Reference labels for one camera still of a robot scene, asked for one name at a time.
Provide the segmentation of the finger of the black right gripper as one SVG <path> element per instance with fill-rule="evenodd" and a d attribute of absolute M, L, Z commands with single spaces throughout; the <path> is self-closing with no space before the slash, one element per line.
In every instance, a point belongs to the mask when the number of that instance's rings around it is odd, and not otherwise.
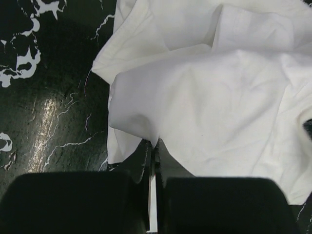
<path fill-rule="evenodd" d="M 311 118 L 303 118 L 301 120 L 302 125 L 302 138 L 305 141 L 312 140 L 312 119 Z"/>

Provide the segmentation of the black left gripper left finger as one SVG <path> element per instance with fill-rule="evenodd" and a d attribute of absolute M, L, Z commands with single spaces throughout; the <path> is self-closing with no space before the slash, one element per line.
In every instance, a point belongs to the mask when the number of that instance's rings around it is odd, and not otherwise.
<path fill-rule="evenodd" d="M 110 172 L 24 174 L 0 202 L 3 234 L 144 234 L 152 147 L 142 140 Z"/>

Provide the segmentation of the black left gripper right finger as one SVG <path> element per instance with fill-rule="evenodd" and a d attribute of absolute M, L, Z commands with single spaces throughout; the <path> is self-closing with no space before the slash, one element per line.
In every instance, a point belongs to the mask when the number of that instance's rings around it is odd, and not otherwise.
<path fill-rule="evenodd" d="M 160 234 L 297 234 L 280 188 L 270 179 L 196 177 L 160 140 L 155 149 Z"/>

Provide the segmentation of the white daisy print t-shirt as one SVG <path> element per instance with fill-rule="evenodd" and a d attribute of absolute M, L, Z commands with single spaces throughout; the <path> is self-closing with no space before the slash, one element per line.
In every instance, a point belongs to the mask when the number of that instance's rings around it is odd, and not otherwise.
<path fill-rule="evenodd" d="M 119 0 L 92 66 L 110 85 L 109 164 L 162 140 L 195 176 L 312 191 L 312 10 L 301 0 Z"/>

